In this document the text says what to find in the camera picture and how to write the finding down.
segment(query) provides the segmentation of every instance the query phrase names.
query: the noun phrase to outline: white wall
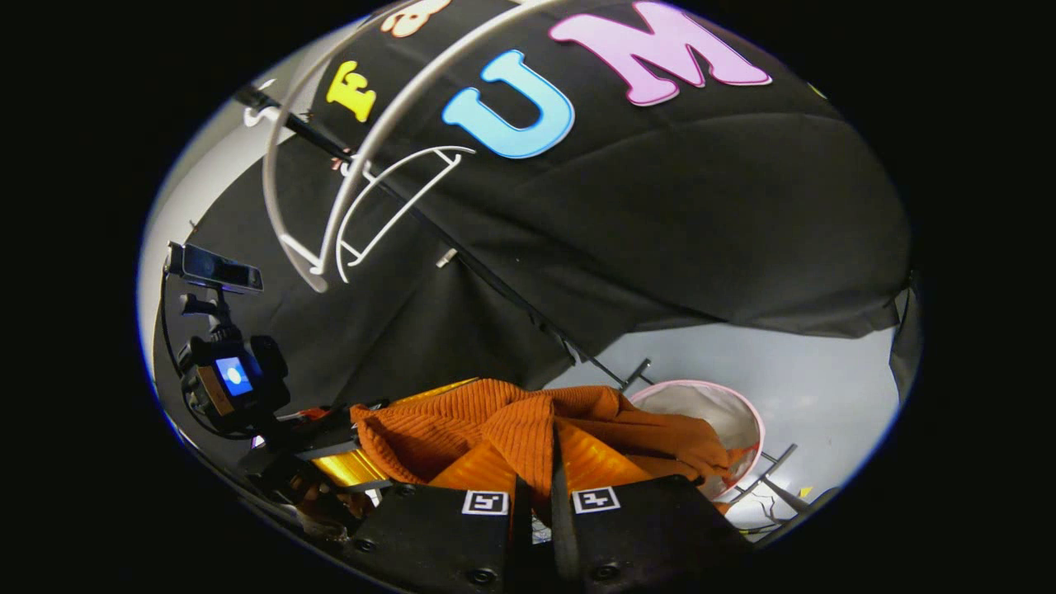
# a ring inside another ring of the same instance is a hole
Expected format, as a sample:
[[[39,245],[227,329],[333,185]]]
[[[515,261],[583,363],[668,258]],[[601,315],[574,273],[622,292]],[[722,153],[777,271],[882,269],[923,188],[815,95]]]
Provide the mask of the white wall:
[[[297,80],[335,43],[347,36],[360,21],[356,21],[320,38],[315,43],[295,53],[282,64],[270,69],[254,82],[263,82],[272,75],[285,74],[289,80],[276,80],[266,92],[281,100],[287,86]],[[308,81],[306,91],[293,101],[293,112],[303,112],[312,104],[313,95],[322,77],[322,70]],[[261,120],[252,128],[242,122],[244,107],[229,101],[206,124],[173,165],[169,177],[155,198],[155,206],[147,218],[147,231],[139,253],[139,272],[136,285],[136,314],[139,321],[139,341],[151,378],[154,376],[153,345],[154,321],[161,299],[162,265],[168,254],[168,242],[183,243],[191,233],[189,221],[202,219],[212,203],[227,187],[264,156],[271,124]],[[233,130],[231,123],[237,123]],[[280,142],[293,133],[283,130]]]

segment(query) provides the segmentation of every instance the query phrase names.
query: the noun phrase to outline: camera screen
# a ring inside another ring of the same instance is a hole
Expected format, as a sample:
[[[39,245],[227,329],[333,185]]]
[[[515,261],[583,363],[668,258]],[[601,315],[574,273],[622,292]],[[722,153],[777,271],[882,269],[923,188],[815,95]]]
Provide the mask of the camera screen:
[[[224,378],[224,385],[231,396],[239,396],[253,389],[239,357],[216,359],[216,372]]]

